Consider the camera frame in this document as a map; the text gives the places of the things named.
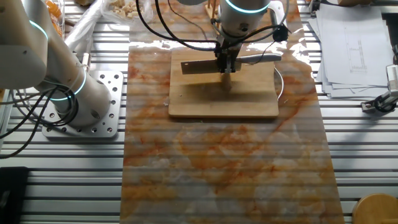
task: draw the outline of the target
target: wooden stool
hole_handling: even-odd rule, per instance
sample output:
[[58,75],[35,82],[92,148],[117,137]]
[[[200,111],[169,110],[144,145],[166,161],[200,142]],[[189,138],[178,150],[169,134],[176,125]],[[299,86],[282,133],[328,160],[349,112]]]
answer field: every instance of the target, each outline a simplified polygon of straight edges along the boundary
[[353,224],[398,224],[398,199],[387,194],[371,194],[353,209]]

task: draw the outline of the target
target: marble-patterned mat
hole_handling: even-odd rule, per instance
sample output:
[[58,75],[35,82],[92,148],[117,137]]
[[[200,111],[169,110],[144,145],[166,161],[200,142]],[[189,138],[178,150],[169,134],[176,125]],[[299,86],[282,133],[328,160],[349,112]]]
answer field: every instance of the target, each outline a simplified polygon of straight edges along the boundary
[[[212,35],[203,6],[172,5]],[[161,6],[177,36],[202,39]],[[171,51],[182,48],[131,29],[121,223],[344,223],[294,0],[287,20],[289,41],[270,48],[283,53],[275,66],[285,82],[273,120],[169,118]],[[157,19],[151,26],[162,31]]]

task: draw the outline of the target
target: mounting plate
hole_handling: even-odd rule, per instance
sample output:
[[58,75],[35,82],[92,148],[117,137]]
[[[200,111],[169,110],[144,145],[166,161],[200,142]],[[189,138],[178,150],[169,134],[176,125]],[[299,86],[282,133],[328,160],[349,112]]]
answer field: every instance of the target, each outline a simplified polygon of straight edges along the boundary
[[[113,138],[118,133],[119,112],[122,97],[123,74],[113,71],[90,71],[91,77],[99,80],[108,88],[111,94],[111,106],[103,119],[96,124],[82,128],[74,128],[69,125],[57,127],[57,129],[42,128],[42,133],[47,138]],[[49,103],[44,112],[47,121],[58,121],[60,117],[54,104]]]

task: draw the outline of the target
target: cable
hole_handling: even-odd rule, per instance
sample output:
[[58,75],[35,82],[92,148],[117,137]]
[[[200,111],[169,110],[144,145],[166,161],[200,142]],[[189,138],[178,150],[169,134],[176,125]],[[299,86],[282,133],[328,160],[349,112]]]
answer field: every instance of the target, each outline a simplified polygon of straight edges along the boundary
[[155,6],[156,6],[156,12],[157,12],[160,22],[162,23],[164,29],[170,34],[170,36],[172,36],[174,38],[174,41],[177,41],[178,43],[180,43],[186,47],[189,47],[193,50],[200,50],[200,51],[207,51],[207,52],[212,52],[212,51],[216,50],[214,48],[209,49],[209,48],[203,48],[203,47],[194,47],[192,45],[186,44],[183,40],[180,40],[176,35],[173,34],[173,32],[169,29],[169,27],[167,27],[167,24],[164,21],[163,16],[162,16],[162,12],[160,11],[159,0],[155,0]]
[[278,96],[278,101],[279,101],[279,98],[282,96],[282,94],[284,92],[285,81],[284,81],[284,78],[282,77],[282,74],[280,74],[280,72],[278,71],[278,69],[276,69],[276,67],[274,67],[274,69],[278,73],[278,75],[280,77],[280,81],[282,82],[282,89],[280,90],[280,93],[279,93],[279,96]]
[[[64,126],[64,125],[66,125],[66,124],[68,124],[68,123],[70,123],[75,117],[76,117],[76,115],[77,115],[77,112],[78,112],[78,104],[77,104],[77,101],[76,101],[76,96],[73,94],[73,92],[71,91],[71,90],[68,90],[68,87],[67,86],[58,86],[58,89],[62,89],[63,88],[63,90],[67,90],[66,92],[63,92],[63,90],[59,90],[59,91],[61,91],[62,93],[64,93],[65,94],[65,96],[67,97],[67,99],[68,99],[68,102],[69,102],[69,110],[67,111],[67,112],[65,112],[65,113],[59,113],[58,112],[58,114],[64,114],[65,116],[63,116],[63,117],[61,117],[58,121],[55,121],[55,122],[50,122],[50,121],[46,121],[45,119],[41,119],[40,120],[40,123],[41,124],[43,124],[45,127],[59,127],[59,126]],[[21,97],[21,93],[19,92],[19,90],[17,90],[17,94],[19,95],[19,97]],[[24,104],[24,106],[25,106],[25,108],[26,108],[26,110],[27,111],[30,111],[30,108],[24,103],[24,102],[22,102],[23,104]],[[27,116],[21,109],[20,109],[20,107],[19,107],[19,105],[18,104],[16,104],[16,107],[17,107],[17,109],[19,110],[19,112],[21,112],[24,116]],[[36,119],[38,119],[39,118],[39,116],[36,114],[36,113],[32,113],[32,115],[36,118]],[[35,123],[35,122],[37,122],[36,120],[35,120],[35,118],[29,118],[29,120],[31,121],[31,122],[33,122],[33,123]]]
[[[136,7],[137,7],[138,16],[139,16],[141,22],[143,23],[143,25],[144,25],[151,33],[155,34],[155,35],[158,36],[158,37],[161,37],[161,38],[163,38],[163,39],[166,39],[166,40],[173,40],[173,41],[176,41],[174,38],[172,38],[172,37],[167,37],[167,36],[165,36],[165,35],[162,35],[162,34],[156,32],[156,31],[154,31],[152,28],[150,28],[149,25],[148,25],[148,23],[144,20],[144,18],[143,18],[143,16],[142,16],[142,13],[141,13],[141,10],[140,10],[140,8],[139,8],[138,5],[139,5],[139,0],[136,0]],[[184,42],[215,43],[216,45],[219,45],[219,44],[220,44],[220,43],[217,42],[217,40],[188,40],[188,39],[180,39],[180,40],[181,40],[181,41],[184,41]]]
[[274,43],[275,43],[275,41],[273,41],[273,43],[271,43],[268,47],[266,47],[266,48],[264,49],[264,51],[262,52],[262,55],[261,55],[260,59],[259,59],[257,62],[249,63],[249,65],[255,65],[255,64],[261,62],[261,60],[262,60],[262,58],[264,57],[264,54],[266,53],[267,49],[268,49],[270,46],[272,46],[272,44],[274,44]]
[[11,133],[13,133],[14,131],[16,131],[19,127],[21,127],[28,119],[29,117],[32,115],[33,110],[39,105],[40,101],[42,101],[43,97],[45,96],[45,94],[47,93],[42,93],[42,95],[40,96],[40,98],[37,100],[37,102],[35,103],[35,105],[32,107],[32,110],[27,114],[27,116],[19,123],[17,124],[17,126],[15,126],[14,128],[12,128],[10,131],[6,132],[5,134],[0,136],[0,139],[7,137],[8,135],[10,135]]
[[192,25],[195,25],[197,28],[199,28],[200,31],[201,31],[201,33],[203,34],[203,36],[204,36],[205,39],[207,40],[206,32],[203,30],[202,27],[200,27],[198,24],[196,24],[196,23],[194,23],[194,22],[192,22],[192,21],[189,21],[186,17],[183,17],[183,16],[181,16],[180,14],[178,14],[176,11],[174,11],[172,5],[170,4],[170,0],[167,0],[167,3],[169,4],[170,10],[171,10],[174,14],[178,15],[178,16],[181,17],[183,20],[185,20],[185,21],[191,23]]
[[[285,22],[285,20],[287,18],[287,14],[289,13],[289,6],[290,6],[290,2],[289,2],[289,0],[286,0],[286,10],[285,10],[285,14],[284,14],[282,20],[279,23],[280,26],[282,26],[282,24]],[[274,32],[275,32],[275,30],[272,31],[271,33],[265,35],[264,37],[260,37],[260,38],[255,39],[255,40],[244,41],[243,43],[254,43],[254,42],[262,41],[262,40],[270,37],[272,34],[274,34]]]
[[35,97],[35,96],[39,96],[39,95],[41,95],[41,94],[42,94],[42,93],[35,93],[35,94],[33,94],[33,95],[30,95],[30,96],[28,96],[28,97],[26,97],[26,98],[22,98],[22,99],[17,100],[17,101],[2,102],[2,103],[0,103],[0,105],[11,105],[11,104],[14,104],[14,103],[20,103],[20,102],[29,100],[29,99],[31,99],[31,98],[33,98],[33,97]]
[[[54,89],[51,91],[51,93],[49,94],[49,97],[48,97],[47,100],[45,101],[44,106],[43,106],[43,108],[42,108],[42,111],[40,112],[39,119],[41,119],[41,117],[43,117],[44,111],[45,111],[47,105],[48,105],[49,102],[50,102],[50,98],[51,98],[51,96],[56,92],[57,88],[58,88],[58,87],[54,88]],[[43,93],[43,95],[40,97],[40,101],[43,99],[44,96],[45,96],[45,93]],[[40,101],[38,100],[38,101],[36,102],[36,104],[35,104],[33,107],[37,106],[37,105],[39,104]],[[24,149],[30,144],[30,142],[32,141],[33,137],[35,136],[35,133],[36,133],[36,131],[37,131],[38,128],[39,128],[39,122],[37,122],[37,123],[35,124],[35,126],[34,126],[34,128],[33,128],[33,131],[32,131],[32,134],[30,135],[29,139],[25,142],[25,144],[24,144],[21,148],[19,148],[19,149],[16,150],[15,152],[13,152],[13,153],[11,153],[11,154],[8,154],[8,155],[1,155],[1,154],[0,154],[0,159],[8,159],[8,158],[11,158],[11,157],[13,157],[13,156],[16,156],[16,155],[18,155],[20,152],[22,152],[22,150],[24,150]]]

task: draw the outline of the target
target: knife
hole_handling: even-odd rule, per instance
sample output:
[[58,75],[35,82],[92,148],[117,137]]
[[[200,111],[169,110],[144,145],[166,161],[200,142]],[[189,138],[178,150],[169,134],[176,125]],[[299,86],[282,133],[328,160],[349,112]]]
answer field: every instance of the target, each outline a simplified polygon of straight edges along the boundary
[[[242,63],[275,62],[282,60],[280,54],[256,54],[238,57],[235,61],[235,70],[240,71]],[[181,62],[183,75],[217,73],[217,59]]]

